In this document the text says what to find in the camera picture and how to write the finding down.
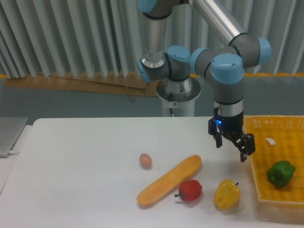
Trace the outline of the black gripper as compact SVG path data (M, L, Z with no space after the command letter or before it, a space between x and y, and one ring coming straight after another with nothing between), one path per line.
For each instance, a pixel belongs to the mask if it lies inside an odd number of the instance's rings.
M219 108L213 109L214 116L208 122L208 133L212 135L216 147L222 146L222 136L233 142L240 152L240 161L244 162L255 150L255 138L251 133L243 133L244 112L235 116L221 116Z

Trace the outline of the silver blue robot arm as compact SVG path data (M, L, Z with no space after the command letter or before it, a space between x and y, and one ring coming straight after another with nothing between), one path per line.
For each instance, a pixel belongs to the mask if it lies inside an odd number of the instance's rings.
M227 139L240 151L243 162L255 151L253 134L243 132L244 70L268 62L272 55L269 41L253 38L217 0L189 0L205 21L215 29L225 46L198 48L190 52L174 45L164 48L166 20L182 0L140 0L138 8L146 18L144 51L137 61L145 82L158 80L157 95L164 116L193 116L195 99L201 87L190 77L191 71L203 77L213 89L213 117L208 133L217 147Z

